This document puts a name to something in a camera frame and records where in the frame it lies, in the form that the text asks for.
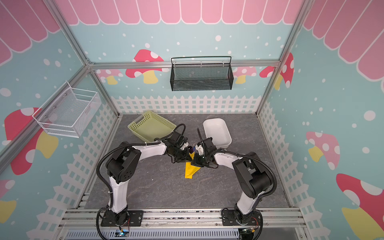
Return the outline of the white plastic bin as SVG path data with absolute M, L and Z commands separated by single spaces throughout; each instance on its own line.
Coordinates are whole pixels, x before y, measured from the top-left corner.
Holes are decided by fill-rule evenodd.
M 206 138 L 212 138 L 217 148 L 227 149 L 232 143 L 232 137 L 226 122 L 221 118 L 208 119 L 203 122 Z

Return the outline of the green plastic basket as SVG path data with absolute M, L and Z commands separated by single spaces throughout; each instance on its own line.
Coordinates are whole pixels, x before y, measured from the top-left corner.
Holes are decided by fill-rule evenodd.
M 152 111 L 146 111 L 131 122 L 128 128 L 143 142 L 149 143 L 155 138 L 167 136 L 176 128 L 176 125 Z

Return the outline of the black mounting plate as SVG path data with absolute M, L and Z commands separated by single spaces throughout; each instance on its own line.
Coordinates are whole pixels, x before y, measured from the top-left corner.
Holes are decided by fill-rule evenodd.
M 143 211 L 123 210 L 116 214 L 107 210 L 102 218 L 102 227 L 140 227 L 143 220 Z
M 252 210 L 248 214 L 242 214 L 238 209 L 224 208 L 221 211 L 223 226 L 261 226 L 263 216 L 259 210 Z

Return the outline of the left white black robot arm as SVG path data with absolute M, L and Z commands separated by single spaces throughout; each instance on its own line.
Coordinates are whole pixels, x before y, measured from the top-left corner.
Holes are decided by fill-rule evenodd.
M 159 140 L 144 144 L 122 142 L 105 155 L 105 159 L 108 160 L 106 168 L 109 181 L 105 183 L 109 188 L 110 211 L 118 215 L 127 209 L 128 182 L 134 175 L 139 161 L 162 155 L 171 156 L 175 162 L 191 161 L 187 142 L 172 144 Z

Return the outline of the yellow paper napkin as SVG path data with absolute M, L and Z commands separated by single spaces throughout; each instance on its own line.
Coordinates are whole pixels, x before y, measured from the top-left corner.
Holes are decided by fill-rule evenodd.
M 193 179 L 194 174 L 200 169 L 200 167 L 193 166 L 191 162 L 187 162 L 185 167 L 185 178 Z

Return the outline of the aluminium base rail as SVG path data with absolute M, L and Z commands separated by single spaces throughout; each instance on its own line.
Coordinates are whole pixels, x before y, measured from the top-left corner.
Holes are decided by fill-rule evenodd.
M 140 227 L 97 227 L 97 210 L 68 210 L 55 240 L 310 240 L 298 208 L 261 208 L 261 226 L 223 226 L 220 208 L 144 209 Z M 116 238 L 116 230 L 129 230 L 127 238 Z

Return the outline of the green circuit board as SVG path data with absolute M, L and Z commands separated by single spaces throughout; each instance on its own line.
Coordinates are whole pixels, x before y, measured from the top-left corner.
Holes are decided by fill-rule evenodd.
M 127 238 L 129 236 L 129 230 L 116 230 L 115 237 L 116 238 Z

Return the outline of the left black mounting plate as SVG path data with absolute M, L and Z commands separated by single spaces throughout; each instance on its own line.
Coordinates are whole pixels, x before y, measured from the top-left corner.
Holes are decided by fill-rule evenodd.
M 102 227 L 140 227 L 143 220 L 143 211 L 123 210 L 116 214 L 107 210 L 102 218 Z

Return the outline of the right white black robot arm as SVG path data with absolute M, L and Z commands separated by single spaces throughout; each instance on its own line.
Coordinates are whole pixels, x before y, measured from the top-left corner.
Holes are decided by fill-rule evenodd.
M 197 144 L 192 164 L 197 167 L 216 168 L 225 166 L 234 170 L 242 195 L 235 204 L 232 218 L 239 225 L 261 223 L 261 214 L 256 206 L 277 188 L 277 177 L 273 170 L 259 156 L 250 152 L 239 154 L 215 146 L 208 148 L 205 144 Z

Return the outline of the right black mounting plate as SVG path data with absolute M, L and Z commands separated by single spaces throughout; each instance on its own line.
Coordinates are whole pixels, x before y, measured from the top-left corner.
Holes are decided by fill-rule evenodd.
M 248 214 L 242 214 L 238 209 L 224 208 L 221 211 L 223 226 L 261 226 L 263 216 L 259 210 L 252 210 Z

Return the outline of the dark purple spoon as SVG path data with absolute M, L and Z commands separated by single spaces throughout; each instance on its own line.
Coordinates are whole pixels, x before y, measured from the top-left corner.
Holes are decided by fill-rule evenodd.
M 192 154 L 194 152 L 194 148 L 192 146 L 188 146 L 189 153 Z

